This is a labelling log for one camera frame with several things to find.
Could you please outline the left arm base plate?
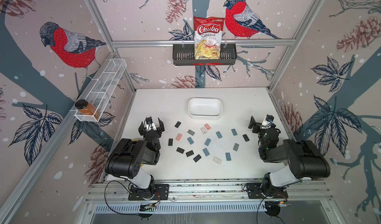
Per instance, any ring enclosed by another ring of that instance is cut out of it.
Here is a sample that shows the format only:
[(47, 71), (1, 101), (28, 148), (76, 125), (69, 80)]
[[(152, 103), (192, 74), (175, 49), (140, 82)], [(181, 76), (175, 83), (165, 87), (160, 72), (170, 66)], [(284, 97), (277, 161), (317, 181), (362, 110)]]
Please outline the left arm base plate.
[(161, 201), (168, 200), (169, 185), (155, 184), (148, 189), (140, 189), (135, 186), (130, 186), (129, 201)]

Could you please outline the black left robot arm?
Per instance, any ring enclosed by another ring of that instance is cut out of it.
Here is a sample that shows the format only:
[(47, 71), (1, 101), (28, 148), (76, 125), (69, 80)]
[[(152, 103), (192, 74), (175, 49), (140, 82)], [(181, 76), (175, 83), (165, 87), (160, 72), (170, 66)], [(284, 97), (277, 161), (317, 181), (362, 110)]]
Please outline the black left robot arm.
[(147, 117), (139, 126), (142, 140), (123, 138), (108, 156), (104, 169), (107, 175), (127, 180), (130, 201), (159, 201), (167, 186), (156, 186), (154, 177), (141, 169), (143, 164), (156, 165), (160, 158), (160, 138), (165, 131), (164, 123), (159, 120), (155, 125)]

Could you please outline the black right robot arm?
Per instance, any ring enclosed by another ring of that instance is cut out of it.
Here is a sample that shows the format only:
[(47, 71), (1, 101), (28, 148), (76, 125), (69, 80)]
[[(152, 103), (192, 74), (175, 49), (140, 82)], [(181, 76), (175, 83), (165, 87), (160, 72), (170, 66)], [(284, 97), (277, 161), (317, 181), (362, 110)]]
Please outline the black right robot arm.
[(253, 133), (258, 134), (259, 156), (263, 162), (287, 163), (283, 168), (265, 174), (260, 185), (264, 198), (287, 198), (287, 186), (303, 178), (329, 177), (330, 166), (312, 141), (285, 139), (282, 145), (278, 145), (281, 131), (273, 120), (274, 117), (269, 114), (261, 123), (251, 117), (248, 126)]

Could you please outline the grey-blue eraser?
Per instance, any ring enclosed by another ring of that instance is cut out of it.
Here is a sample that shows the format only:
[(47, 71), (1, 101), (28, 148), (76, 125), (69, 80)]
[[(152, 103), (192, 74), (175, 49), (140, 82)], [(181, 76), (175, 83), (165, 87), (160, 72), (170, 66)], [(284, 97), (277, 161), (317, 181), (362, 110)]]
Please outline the grey-blue eraser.
[(233, 150), (234, 150), (234, 151), (238, 151), (238, 148), (239, 148), (239, 144), (235, 143), (235, 144), (234, 144), (234, 147), (233, 147)]

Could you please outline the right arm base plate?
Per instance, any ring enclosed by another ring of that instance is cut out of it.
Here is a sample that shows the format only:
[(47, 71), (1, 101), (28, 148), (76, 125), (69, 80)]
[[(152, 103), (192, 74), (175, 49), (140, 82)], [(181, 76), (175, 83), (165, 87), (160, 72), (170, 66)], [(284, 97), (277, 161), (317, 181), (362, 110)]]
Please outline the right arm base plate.
[(246, 183), (244, 190), (247, 192), (249, 199), (288, 199), (286, 187), (263, 187), (260, 183)]

